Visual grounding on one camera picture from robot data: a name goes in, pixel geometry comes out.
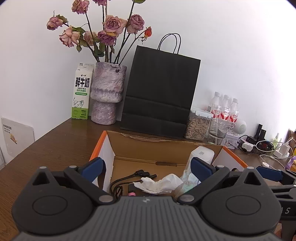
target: dried rose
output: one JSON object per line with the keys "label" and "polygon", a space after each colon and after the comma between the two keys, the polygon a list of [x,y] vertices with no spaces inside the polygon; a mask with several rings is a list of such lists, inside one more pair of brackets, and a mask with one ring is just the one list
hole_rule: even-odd
{"label": "dried rose", "polygon": [[95,3],[97,3],[99,6],[107,6],[107,0],[93,0]]}
{"label": "dried rose", "polygon": [[139,30],[144,29],[144,24],[145,24],[145,22],[144,22],[143,18],[140,15],[135,14],[135,15],[131,16],[127,31],[130,34],[137,34]]}
{"label": "dried rose", "polygon": [[152,29],[151,27],[147,28],[144,32],[144,37],[142,37],[142,42],[147,40],[152,35]]}
{"label": "dried rose", "polygon": [[62,27],[62,25],[63,25],[63,20],[61,20],[57,17],[51,17],[46,24],[47,29],[49,29],[49,30],[55,30],[58,27]]}
{"label": "dried rose", "polygon": [[103,23],[103,26],[107,33],[108,32],[114,33],[116,37],[118,37],[123,32],[123,29],[126,26],[126,23],[127,21],[122,18],[118,18],[117,16],[114,17],[112,15],[107,15],[106,20]]}
{"label": "dried rose", "polygon": [[60,35],[61,42],[67,47],[74,47],[75,43],[78,44],[78,39],[80,37],[80,32],[73,32],[73,27],[70,25],[69,28],[64,30],[63,34]]}
{"label": "dried rose", "polygon": [[84,37],[83,38],[84,38],[85,42],[87,42],[90,46],[93,46],[94,45],[94,40],[92,38],[92,35],[91,35],[91,32],[90,31],[86,31],[84,33]]}
{"label": "dried rose", "polygon": [[89,1],[88,0],[74,0],[73,6],[72,6],[72,12],[85,14],[89,7]]}
{"label": "dried rose", "polygon": [[114,45],[115,44],[115,36],[108,35],[104,30],[98,32],[98,39],[101,40],[101,43],[105,45]]}

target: black paper bag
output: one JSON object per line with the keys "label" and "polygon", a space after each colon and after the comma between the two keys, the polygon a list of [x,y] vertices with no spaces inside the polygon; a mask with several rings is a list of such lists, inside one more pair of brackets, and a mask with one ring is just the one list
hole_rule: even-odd
{"label": "black paper bag", "polygon": [[182,138],[199,67],[199,59],[137,46],[120,128]]}

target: yellow object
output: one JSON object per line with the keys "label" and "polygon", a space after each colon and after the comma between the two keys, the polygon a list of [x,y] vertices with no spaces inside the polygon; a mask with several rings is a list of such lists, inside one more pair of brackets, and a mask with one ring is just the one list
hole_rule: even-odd
{"label": "yellow object", "polygon": [[296,172],[296,160],[293,161],[293,164],[292,164],[290,170],[291,170],[292,172]]}

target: paper bag handle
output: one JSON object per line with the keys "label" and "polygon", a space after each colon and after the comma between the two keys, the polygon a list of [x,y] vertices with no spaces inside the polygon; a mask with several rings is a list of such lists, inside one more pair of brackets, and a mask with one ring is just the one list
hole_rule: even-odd
{"label": "paper bag handle", "polygon": [[169,37],[169,36],[171,36],[171,35],[174,35],[174,37],[175,37],[175,39],[176,39],[176,46],[175,46],[175,49],[174,49],[174,52],[173,52],[173,53],[175,53],[175,50],[176,50],[177,45],[178,45],[177,37],[176,37],[175,34],[177,34],[177,35],[179,36],[179,38],[180,38],[179,48],[178,48],[178,51],[177,51],[177,54],[179,54],[179,50],[180,50],[180,47],[181,47],[181,36],[180,36],[180,34],[178,34],[178,33],[166,34],[165,36],[163,36],[163,38],[161,39],[161,41],[160,41],[160,43],[159,43],[159,45],[158,45],[157,50],[160,50],[161,44],[163,43],[163,41],[164,41],[167,37]]}

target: cup lid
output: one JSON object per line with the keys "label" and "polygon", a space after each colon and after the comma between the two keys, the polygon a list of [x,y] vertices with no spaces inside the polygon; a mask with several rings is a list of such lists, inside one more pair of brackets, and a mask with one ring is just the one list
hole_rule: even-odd
{"label": "cup lid", "polygon": [[206,110],[201,110],[200,108],[196,108],[196,107],[191,107],[190,110],[192,113],[195,113],[196,116],[200,116],[200,117],[206,117],[206,118],[213,118],[213,114],[206,111]]}

